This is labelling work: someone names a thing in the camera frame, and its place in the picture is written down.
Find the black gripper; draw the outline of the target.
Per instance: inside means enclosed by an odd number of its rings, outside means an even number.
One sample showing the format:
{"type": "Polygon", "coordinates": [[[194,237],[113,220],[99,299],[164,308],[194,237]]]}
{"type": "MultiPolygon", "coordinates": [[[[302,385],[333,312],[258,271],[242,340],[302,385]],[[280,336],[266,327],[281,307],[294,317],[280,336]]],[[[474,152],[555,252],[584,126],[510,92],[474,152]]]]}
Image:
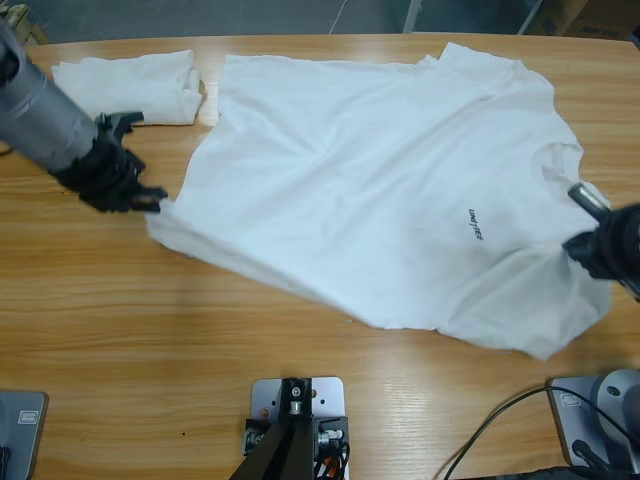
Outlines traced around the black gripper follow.
{"type": "Polygon", "coordinates": [[[144,169],[145,164],[108,130],[98,129],[87,155],[49,174],[100,212],[159,213],[160,199],[168,193],[162,187],[143,186],[139,175],[144,169]]]}
{"type": "Polygon", "coordinates": [[[594,231],[581,232],[564,250],[593,278],[639,279],[639,204],[607,213],[594,231]]]}

